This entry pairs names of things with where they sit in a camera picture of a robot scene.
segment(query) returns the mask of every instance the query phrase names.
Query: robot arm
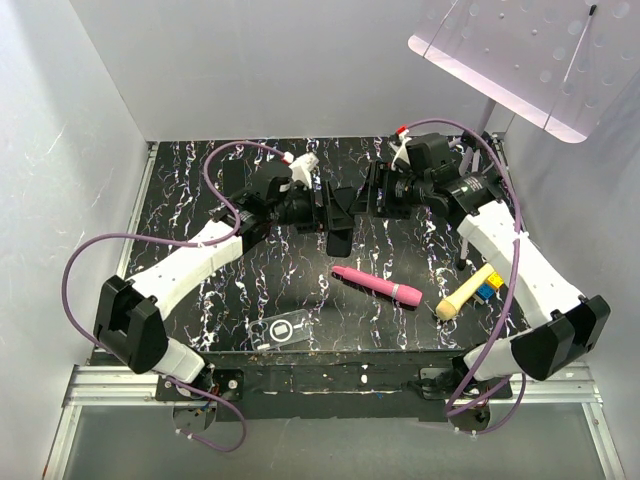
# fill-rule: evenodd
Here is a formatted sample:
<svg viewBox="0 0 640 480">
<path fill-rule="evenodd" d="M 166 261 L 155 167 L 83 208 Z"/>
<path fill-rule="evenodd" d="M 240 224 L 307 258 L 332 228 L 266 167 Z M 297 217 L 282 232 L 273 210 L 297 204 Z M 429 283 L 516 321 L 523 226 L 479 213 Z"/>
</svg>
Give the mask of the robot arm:
<svg viewBox="0 0 640 480">
<path fill-rule="evenodd" d="M 289 166 L 269 163 L 260 169 L 252 186 L 234 195 L 242 223 L 237 234 L 224 242 L 179 248 L 127 281 L 118 276 L 108 279 L 100 294 L 93 332 L 96 339 L 135 373 L 153 370 L 208 390 L 211 368 L 206 367 L 210 366 L 197 352 L 167 337 L 164 320 L 203 280 L 264 240 L 276 208 L 292 221 L 307 216 L 307 210 L 296 202 L 282 205 L 291 197 L 293 184 L 310 198 L 310 172 L 317 163 L 315 155 L 306 154 Z M 230 212 L 221 210 L 190 243 L 203 244 L 227 235 L 233 223 Z"/>
<path fill-rule="evenodd" d="M 504 279 L 511 273 L 514 220 L 504 202 L 493 201 L 467 215 L 458 233 L 476 247 Z M 587 299 L 542 256 L 526 233 L 520 234 L 520 262 L 515 298 L 531 329 L 493 344 L 474 378 L 490 380 L 524 372 L 545 380 L 590 351 L 610 309 L 600 296 Z M 470 368 L 481 345 L 464 356 Z"/>
</svg>

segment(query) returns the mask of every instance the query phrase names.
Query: pegboard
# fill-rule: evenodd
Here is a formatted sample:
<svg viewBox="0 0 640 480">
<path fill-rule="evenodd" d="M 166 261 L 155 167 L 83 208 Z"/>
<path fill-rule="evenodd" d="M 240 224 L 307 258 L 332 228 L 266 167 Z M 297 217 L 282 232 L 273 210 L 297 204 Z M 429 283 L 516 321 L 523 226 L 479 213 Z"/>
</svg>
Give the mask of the pegboard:
<svg viewBox="0 0 640 480">
<path fill-rule="evenodd" d="M 409 47 L 560 140 L 578 143 L 640 70 L 640 1 L 430 0 Z"/>
</svg>

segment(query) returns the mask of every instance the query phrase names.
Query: black bracket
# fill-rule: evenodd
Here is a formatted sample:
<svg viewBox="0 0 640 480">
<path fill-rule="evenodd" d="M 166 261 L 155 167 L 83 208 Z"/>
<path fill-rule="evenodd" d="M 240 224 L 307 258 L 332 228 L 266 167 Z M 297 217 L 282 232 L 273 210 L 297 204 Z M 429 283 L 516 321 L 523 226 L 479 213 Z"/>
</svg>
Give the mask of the black bracket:
<svg viewBox="0 0 640 480">
<path fill-rule="evenodd" d="M 546 380 L 593 349 L 610 313 L 600 295 L 581 299 L 572 310 L 511 340 L 513 357 L 531 378 Z"/>
<path fill-rule="evenodd" d="M 230 402 L 238 402 L 242 400 L 244 390 L 244 374 L 239 369 L 216 369 L 212 375 L 211 392 L 218 397 L 224 398 Z M 156 387 L 156 400 L 159 402 L 186 402 L 190 400 L 204 400 L 207 398 L 196 397 L 191 394 L 190 397 L 185 396 L 178 388 L 169 380 L 158 377 L 158 385 Z"/>
<path fill-rule="evenodd" d="M 418 175 L 451 162 L 449 139 L 439 133 L 429 133 L 409 140 L 406 144 L 411 170 Z"/>
<path fill-rule="evenodd" d="M 351 255 L 355 220 L 349 208 L 356 198 L 356 189 L 344 187 L 334 189 L 328 180 L 322 182 L 327 230 L 327 255 L 346 258 Z"/>
<path fill-rule="evenodd" d="M 100 291 L 93 335 L 135 373 L 151 370 L 169 345 L 152 300 L 117 275 L 104 282 Z"/>
<path fill-rule="evenodd" d="M 362 188 L 358 190 L 356 199 L 349 208 L 351 215 L 373 215 L 376 211 L 376 197 L 378 190 L 375 188 L 378 185 L 379 167 L 381 162 L 374 161 L 369 164 L 367 170 L 367 179 L 365 180 Z"/>
</svg>

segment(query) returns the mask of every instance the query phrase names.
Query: black marble surface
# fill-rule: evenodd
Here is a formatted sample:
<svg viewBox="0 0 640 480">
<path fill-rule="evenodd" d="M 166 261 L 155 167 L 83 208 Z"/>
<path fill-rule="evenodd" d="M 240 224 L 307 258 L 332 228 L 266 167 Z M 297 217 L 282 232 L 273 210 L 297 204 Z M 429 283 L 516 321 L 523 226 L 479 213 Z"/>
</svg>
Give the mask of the black marble surface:
<svg viewBox="0 0 640 480">
<path fill-rule="evenodd" d="M 138 233 L 184 240 L 209 220 L 219 202 L 204 183 L 202 165 L 224 141 L 163 142 L 159 145 Z M 391 161 L 385 138 L 271 139 L 266 142 L 298 156 L 313 151 L 320 176 L 336 185 L 360 186 L 370 160 Z M 240 158 L 250 174 L 265 153 L 236 147 L 213 162 L 211 176 L 222 188 L 221 162 Z M 297 309 L 309 312 L 312 338 L 290 346 L 296 350 L 458 349 L 484 342 L 500 313 L 504 291 L 487 305 L 469 302 L 455 320 L 441 324 L 433 316 L 440 299 L 482 266 L 473 251 L 464 272 L 455 268 L 460 239 L 445 221 L 427 209 L 411 220 L 358 218 L 353 251 L 347 259 L 326 256 L 322 234 L 296 235 L 276 227 L 268 240 L 219 270 L 174 309 L 167 333 L 199 350 L 250 350 L 246 325 Z M 162 260 L 171 248 L 136 242 L 130 275 Z M 333 278 L 331 266 L 347 265 L 423 292 L 422 304 L 407 310 L 384 298 Z M 515 305 L 508 334 L 526 326 Z"/>
</svg>

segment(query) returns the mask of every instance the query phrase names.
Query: white wall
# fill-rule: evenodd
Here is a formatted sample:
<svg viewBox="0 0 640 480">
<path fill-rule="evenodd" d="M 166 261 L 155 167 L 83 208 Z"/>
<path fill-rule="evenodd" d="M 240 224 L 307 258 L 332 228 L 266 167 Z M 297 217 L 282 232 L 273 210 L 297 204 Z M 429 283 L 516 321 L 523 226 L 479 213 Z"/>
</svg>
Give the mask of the white wall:
<svg viewBox="0 0 640 480">
<path fill-rule="evenodd" d="M 425 0 L 71 3 L 147 140 L 387 135 L 482 114 L 483 95 L 407 47 Z"/>
<path fill-rule="evenodd" d="M 42 475 L 75 363 L 90 345 L 60 304 L 74 247 L 122 230 L 146 144 L 73 8 L 0 2 L 0 476 Z M 118 242 L 72 273 L 73 308 L 93 324 Z"/>
<path fill-rule="evenodd" d="M 569 281 L 611 305 L 588 361 L 630 479 L 640 478 L 639 131 L 640 76 L 584 143 L 561 143 L 519 119 L 506 141 L 532 238 Z"/>
</svg>

